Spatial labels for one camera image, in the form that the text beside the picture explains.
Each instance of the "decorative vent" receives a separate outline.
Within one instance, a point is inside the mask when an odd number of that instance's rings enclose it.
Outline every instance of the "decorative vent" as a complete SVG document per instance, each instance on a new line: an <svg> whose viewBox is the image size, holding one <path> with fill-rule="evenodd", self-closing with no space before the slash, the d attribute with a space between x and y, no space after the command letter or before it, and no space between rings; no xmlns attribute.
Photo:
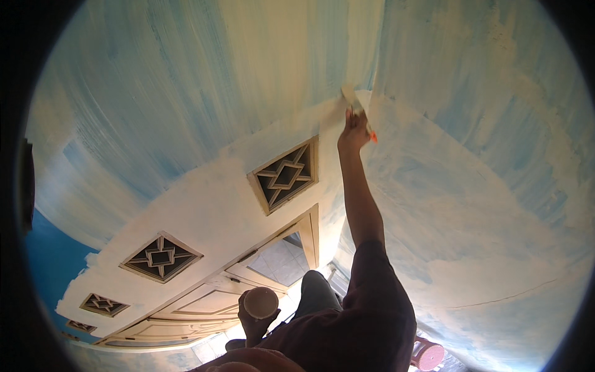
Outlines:
<svg viewBox="0 0 595 372"><path fill-rule="evenodd" d="M85 333L91 333L97 329L97 327L93 327L88 324L81 323L79 321L74 321L74 320L68 320L66 322L66 326L80 330L81 332L85 332Z"/></svg>
<svg viewBox="0 0 595 372"><path fill-rule="evenodd" d="M126 309L128 306L129 305L122 304L121 302L91 293L83 301L80 308L113 318L116 314Z"/></svg>
<svg viewBox="0 0 595 372"><path fill-rule="evenodd" d="M73 336L70 333L66 333L65 331L62 331L62 336L72 341L80 341L80 338L78 338L77 336Z"/></svg>
<svg viewBox="0 0 595 372"><path fill-rule="evenodd" d="M136 274L166 283L186 267L203 257L166 232L145 244L128 257L120 267Z"/></svg>
<svg viewBox="0 0 595 372"><path fill-rule="evenodd" d="M318 182L318 136L248 174L266 215Z"/></svg>

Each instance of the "maroon shirt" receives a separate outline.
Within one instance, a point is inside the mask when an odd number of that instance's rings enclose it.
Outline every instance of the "maroon shirt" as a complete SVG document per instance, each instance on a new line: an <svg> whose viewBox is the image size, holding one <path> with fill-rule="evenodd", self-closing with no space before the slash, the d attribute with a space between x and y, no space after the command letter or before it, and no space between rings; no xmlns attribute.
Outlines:
<svg viewBox="0 0 595 372"><path fill-rule="evenodd" d="M415 315L380 242L355 252L343 308L295 319L257 347L279 350L307 372L409 368Z"/></svg>

